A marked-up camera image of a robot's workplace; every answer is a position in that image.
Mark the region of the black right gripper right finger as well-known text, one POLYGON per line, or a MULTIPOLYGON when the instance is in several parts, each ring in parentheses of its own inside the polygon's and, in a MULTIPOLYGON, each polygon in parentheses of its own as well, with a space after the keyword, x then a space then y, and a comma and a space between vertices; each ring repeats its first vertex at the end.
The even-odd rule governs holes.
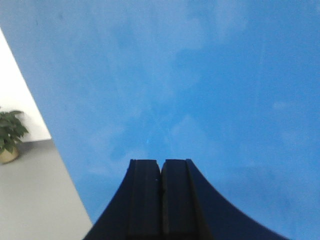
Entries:
POLYGON ((224 198, 192 160, 167 159, 162 171, 166 240, 283 240, 224 198))

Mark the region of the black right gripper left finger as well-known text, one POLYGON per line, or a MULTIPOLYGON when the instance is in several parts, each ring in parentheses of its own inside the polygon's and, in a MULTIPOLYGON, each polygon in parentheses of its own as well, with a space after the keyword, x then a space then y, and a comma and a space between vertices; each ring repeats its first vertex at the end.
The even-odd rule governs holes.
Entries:
POLYGON ((131 160, 112 200, 86 240, 160 240, 161 173, 156 160, 131 160))

